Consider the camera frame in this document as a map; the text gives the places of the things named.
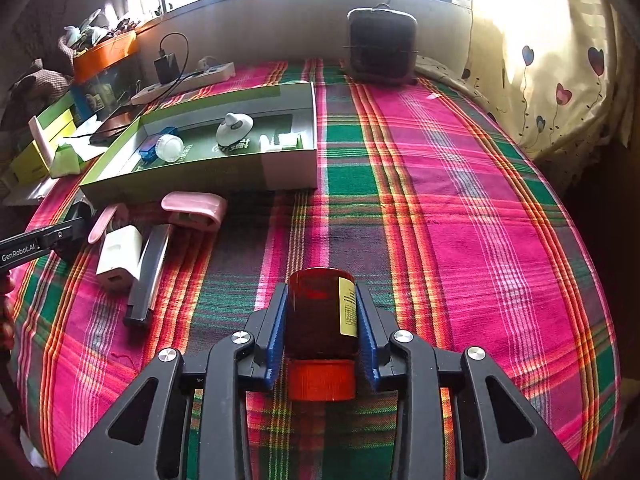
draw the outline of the white charger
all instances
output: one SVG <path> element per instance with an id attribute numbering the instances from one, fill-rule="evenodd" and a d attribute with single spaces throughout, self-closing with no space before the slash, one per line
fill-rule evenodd
<path id="1" fill-rule="evenodd" d="M 118 292 L 131 287 L 140 272 L 142 235 L 133 225 L 107 233 L 102 242 L 95 275 L 105 290 Z"/>

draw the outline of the amber bottle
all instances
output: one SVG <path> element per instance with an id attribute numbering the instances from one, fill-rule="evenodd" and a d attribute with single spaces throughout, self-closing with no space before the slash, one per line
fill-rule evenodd
<path id="1" fill-rule="evenodd" d="M 355 397 L 358 323 L 353 276 L 325 267 L 289 278 L 285 356 L 291 400 Z"/>

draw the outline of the black speaker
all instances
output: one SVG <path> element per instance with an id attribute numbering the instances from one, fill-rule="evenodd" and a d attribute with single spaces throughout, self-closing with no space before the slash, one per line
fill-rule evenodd
<path id="1" fill-rule="evenodd" d="M 347 73 L 354 79 L 404 84 L 414 78 L 418 22 L 387 4 L 347 14 Z"/>

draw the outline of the orange container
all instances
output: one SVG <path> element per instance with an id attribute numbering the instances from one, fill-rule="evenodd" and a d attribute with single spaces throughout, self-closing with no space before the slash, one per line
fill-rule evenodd
<path id="1" fill-rule="evenodd" d="M 136 31 L 126 32 L 112 40 L 105 41 L 91 50 L 74 58 L 76 84 L 81 85 L 104 69 L 138 51 Z"/>

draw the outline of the wall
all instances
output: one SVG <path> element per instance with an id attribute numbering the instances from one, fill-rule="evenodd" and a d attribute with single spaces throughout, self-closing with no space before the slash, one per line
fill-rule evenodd
<path id="1" fill-rule="evenodd" d="M 33 59 L 55 48 L 66 25 L 79 26 L 108 0 L 31 0 L 9 35 L 0 38 L 0 108 L 6 90 L 28 69 Z M 125 0 L 109 0 L 124 12 Z"/>
<path id="2" fill-rule="evenodd" d="M 160 39 L 169 32 L 189 38 L 188 70 L 204 56 L 221 62 L 258 63 L 339 59 L 347 44 L 346 16 L 356 7 L 386 0 L 227 0 L 166 19 L 143 31 L 140 59 L 148 83 L 157 81 L 153 62 Z M 438 0 L 393 0 L 392 7 L 418 20 L 417 49 L 462 74 L 471 27 L 471 11 Z M 171 37 L 164 49 L 184 62 L 184 40 Z"/>

